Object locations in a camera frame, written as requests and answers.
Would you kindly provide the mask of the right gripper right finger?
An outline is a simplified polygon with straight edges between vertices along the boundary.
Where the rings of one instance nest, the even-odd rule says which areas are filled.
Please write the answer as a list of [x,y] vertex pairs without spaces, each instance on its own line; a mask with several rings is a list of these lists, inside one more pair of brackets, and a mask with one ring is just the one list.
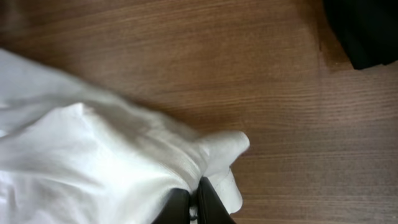
[[200,179],[197,205],[198,224],[236,224],[206,177]]

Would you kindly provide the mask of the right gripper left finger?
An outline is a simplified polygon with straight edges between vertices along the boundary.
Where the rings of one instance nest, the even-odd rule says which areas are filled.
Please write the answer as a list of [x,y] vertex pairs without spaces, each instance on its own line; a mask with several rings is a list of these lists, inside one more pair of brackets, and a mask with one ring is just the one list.
[[172,189],[169,197],[152,224],[189,224],[190,194],[183,189]]

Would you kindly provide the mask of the white t-shirt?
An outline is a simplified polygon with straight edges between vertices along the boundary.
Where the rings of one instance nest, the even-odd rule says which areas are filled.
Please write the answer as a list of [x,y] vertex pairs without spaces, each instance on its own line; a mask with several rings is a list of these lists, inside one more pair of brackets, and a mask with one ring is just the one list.
[[151,223],[204,177],[232,214],[243,199],[231,165],[249,145],[1,51],[2,223]]

